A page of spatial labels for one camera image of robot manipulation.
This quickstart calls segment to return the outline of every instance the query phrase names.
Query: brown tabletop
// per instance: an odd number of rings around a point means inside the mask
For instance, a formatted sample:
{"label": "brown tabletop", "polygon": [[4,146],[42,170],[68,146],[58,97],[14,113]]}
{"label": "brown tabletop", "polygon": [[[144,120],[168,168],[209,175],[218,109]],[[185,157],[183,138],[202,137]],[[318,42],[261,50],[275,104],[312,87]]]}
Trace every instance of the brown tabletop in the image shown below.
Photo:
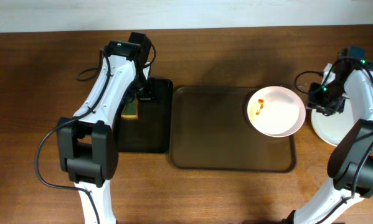
{"label": "brown tabletop", "polygon": [[[373,61],[373,26],[142,30],[158,56],[152,77],[179,85],[291,84],[322,70],[354,44]],[[79,194],[43,186],[34,173],[40,140],[70,117],[93,82],[76,74],[98,63],[98,49],[130,31],[0,34],[0,223],[83,223]],[[319,77],[301,79],[302,85]],[[303,206],[327,178],[334,147],[307,118],[295,134],[297,165],[289,174],[179,170],[167,154],[120,154],[111,183],[119,223],[255,223],[281,220]],[[56,139],[40,157],[49,182],[72,185],[60,170]],[[373,197],[338,219],[373,223]]]}

